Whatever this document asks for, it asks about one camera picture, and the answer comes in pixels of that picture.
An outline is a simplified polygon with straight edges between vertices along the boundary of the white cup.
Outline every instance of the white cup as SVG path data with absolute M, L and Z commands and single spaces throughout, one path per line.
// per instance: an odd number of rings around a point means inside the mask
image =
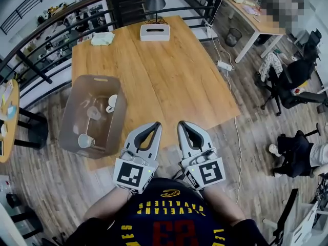
M 87 116 L 94 120 L 100 120 L 101 113 L 99 112 L 98 108 L 96 108 L 95 106 L 91 106 L 87 110 Z
M 88 136 L 87 134 L 81 134 L 78 137 L 78 145 L 83 148 L 86 149 L 88 147 L 92 147 L 95 144 L 95 140 L 93 137 Z
M 117 95 L 112 95 L 110 96 L 110 98 L 108 98 L 108 107 L 106 107 L 107 113 L 112 113 L 114 111 L 116 100 L 117 100 Z

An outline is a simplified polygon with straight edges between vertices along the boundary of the jersey number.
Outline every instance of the jersey number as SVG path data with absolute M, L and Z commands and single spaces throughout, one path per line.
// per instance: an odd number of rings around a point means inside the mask
M 192 220 L 156 221 L 153 225 L 153 246 L 198 246 Z

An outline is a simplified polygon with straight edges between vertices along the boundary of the white desk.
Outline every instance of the white desk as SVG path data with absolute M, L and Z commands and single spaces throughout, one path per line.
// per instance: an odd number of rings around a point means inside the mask
M 9 246 L 27 246 L 15 223 L 0 203 L 0 237 Z
M 260 22 L 254 19 L 254 15 L 248 14 L 242 6 L 244 4 L 238 4 L 234 2 L 233 0 L 223 0 L 226 2 L 231 8 L 232 12 L 229 15 L 229 18 L 233 17 L 234 12 L 236 11 L 247 23 L 250 24 L 250 26 L 254 29 L 254 34 L 250 38 L 250 40 L 247 42 L 247 44 L 244 46 L 243 50 L 239 53 L 237 58 L 235 59 L 236 63 L 239 63 L 240 60 L 244 57 L 244 55 L 247 53 L 247 51 L 251 48 L 255 40 L 258 38 L 261 34 L 269 34 L 269 35 L 276 35 L 277 37 L 272 41 L 272 43 L 268 46 L 268 48 L 261 54 L 261 57 L 265 57 L 266 54 L 268 54 L 271 49 L 278 43 L 278 41 L 285 35 L 285 29 L 279 28 L 277 22 L 271 21 L 272 17 L 262 14 L 260 16 L 257 16 L 258 19 L 260 19 Z

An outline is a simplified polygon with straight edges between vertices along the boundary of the paper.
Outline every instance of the paper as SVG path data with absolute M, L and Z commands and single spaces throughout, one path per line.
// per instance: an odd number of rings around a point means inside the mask
M 93 46 L 108 46 L 113 42 L 114 34 L 112 32 L 96 33 L 91 40 Z
M 255 8 L 252 8 L 250 6 L 242 6 L 242 7 L 248 14 L 260 15 L 260 13 Z
M 3 101 L 4 104 L 7 102 L 8 98 L 10 97 L 10 94 L 11 94 L 13 89 L 14 89 L 14 85 L 13 85 L 12 81 L 10 80 L 7 83 L 4 94 L 2 95 L 2 101 Z

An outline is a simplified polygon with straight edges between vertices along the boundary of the black chair leg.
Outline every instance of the black chair leg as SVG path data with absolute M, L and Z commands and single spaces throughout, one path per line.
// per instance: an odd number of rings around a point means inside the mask
M 276 113 L 277 116 L 280 116 L 281 115 L 281 106 L 280 106 L 280 100 L 278 98 L 278 96 L 275 96 L 275 100 L 276 100 L 276 103 L 277 103 L 277 106 L 278 106 L 278 110 L 279 112 Z
M 266 104 L 269 102 L 269 100 L 271 100 L 273 98 L 273 95 L 270 95 L 269 97 L 268 97 L 268 99 L 265 101 L 265 103 L 261 106 L 261 110 L 264 110 L 265 109 L 265 106 L 266 106 Z

